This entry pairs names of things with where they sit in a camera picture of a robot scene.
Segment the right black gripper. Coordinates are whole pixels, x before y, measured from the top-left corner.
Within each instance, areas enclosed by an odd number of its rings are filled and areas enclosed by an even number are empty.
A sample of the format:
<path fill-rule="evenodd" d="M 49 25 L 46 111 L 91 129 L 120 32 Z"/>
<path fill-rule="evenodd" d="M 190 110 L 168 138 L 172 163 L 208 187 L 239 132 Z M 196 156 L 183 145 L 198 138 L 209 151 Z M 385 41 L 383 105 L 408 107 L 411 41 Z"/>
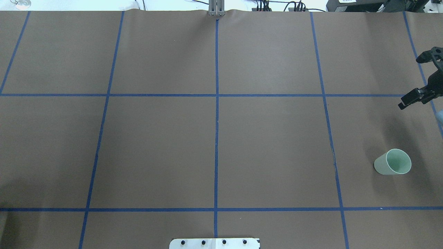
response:
<path fill-rule="evenodd" d="M 428 78 L 428 84 L 426 85 L 426 90 L 414 88 L 404 96 L 402 96 L 401 102 L 398 107 L 403 110 L 410 106 L 411 104 L 420 102 L 422 104 L 428 103 L 429 101 L 441 97 L 443 95 L 443 73 L 438 70 L 433 73 Z"/>

